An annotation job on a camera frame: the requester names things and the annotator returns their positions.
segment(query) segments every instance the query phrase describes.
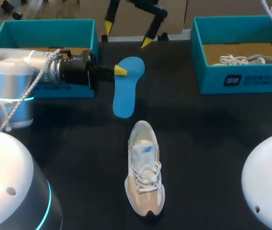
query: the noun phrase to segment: white dome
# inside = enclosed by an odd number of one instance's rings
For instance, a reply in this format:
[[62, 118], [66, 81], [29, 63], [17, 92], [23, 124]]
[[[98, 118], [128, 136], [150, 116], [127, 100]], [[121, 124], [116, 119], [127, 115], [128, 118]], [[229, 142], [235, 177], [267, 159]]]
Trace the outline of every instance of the white dome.
[[272, 137], [249, 155], [241, 181], [248, 206], [261, 222], [272, 229]]
[[24, 200], [33, 178], [33, 159], [16, 138], [0, 132], [0, 224]]

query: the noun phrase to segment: black tablecloth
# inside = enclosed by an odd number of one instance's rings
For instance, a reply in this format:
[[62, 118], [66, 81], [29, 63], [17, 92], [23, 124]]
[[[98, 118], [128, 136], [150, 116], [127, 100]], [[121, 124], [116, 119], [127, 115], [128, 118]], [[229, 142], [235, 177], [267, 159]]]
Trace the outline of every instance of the black tablecloth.
[[[113, 114], [114, 86], [94, 99], [40, 99], [34, 123], [11, 134], [32, 153], [64, 213], [63, 230], [264, 230], [241, 190], [250, 152], [272, 136], [272, 93], [200, 95], [189, 41], [103, 43], [101, 63], [141, 57], [129, 119]], [[160, 146], [164, 212], [139, 218], [125, 194], [127, 140], [147, 120]]]

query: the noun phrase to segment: shoe tongue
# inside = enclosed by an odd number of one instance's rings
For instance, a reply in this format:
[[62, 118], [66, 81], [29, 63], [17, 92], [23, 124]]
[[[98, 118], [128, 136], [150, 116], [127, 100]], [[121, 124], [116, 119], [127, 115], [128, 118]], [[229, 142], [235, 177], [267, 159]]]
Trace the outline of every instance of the shoe tongue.
[[138, 171], [144, 167], [153, 167], [156, 164], [155, 145], [148, 140], [141, 140], [132, 147], [133, 163]]

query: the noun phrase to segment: shoe sole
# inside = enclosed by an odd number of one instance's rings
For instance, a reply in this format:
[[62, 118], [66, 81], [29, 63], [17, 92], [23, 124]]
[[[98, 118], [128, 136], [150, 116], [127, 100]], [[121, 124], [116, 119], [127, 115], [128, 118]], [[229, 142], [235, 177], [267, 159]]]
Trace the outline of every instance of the shoe sole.
[[[128, 179], [128, 176], [127, 176], [127, 178], [125, 179], [125, 193], [126, 193], [126, 195], [127, 195], [128, 201], [130, 202], [130, 204], [131, 204], [132, 208], [134, 209], [134, 211], [135, 211], [138, 215], [140, 215], [140, 214], [137, 212], [137, 210], [135, 209], [135, 207], [133, 206], [133, 203], [131, 202], [131, 197], [130, 197], [128, 191], [127, 191], [127, 179]], [[161, 207], [161, 210], [160, 210], [160, 211], [162, 211], [163, 208], [164, 208], [165, 197], [166, 197], [164, 185], [161, 185], [161, 189], [162, 189], [162, 192], [163, 192], [163, 206]]]

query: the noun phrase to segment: white sneaker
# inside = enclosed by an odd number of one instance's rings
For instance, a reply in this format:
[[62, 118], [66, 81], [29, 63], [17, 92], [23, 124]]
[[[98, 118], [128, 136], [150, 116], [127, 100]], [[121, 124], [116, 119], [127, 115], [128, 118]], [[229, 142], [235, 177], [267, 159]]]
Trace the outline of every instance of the white sneaker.
[[221, 56], [220, 63], [213, 66], [222, 65], [265, 65], [272, 64], [272, 57], [266, 57], [260, 54], [251, 57], [233, 57], [233, 55]]
[[138, 121], [128, 141], [128, 176], [125, 192], [134, 211], [140, 216], [157, 216], [165, 203], [161, 183], [159, 146], [155, 133], [146, 121]]

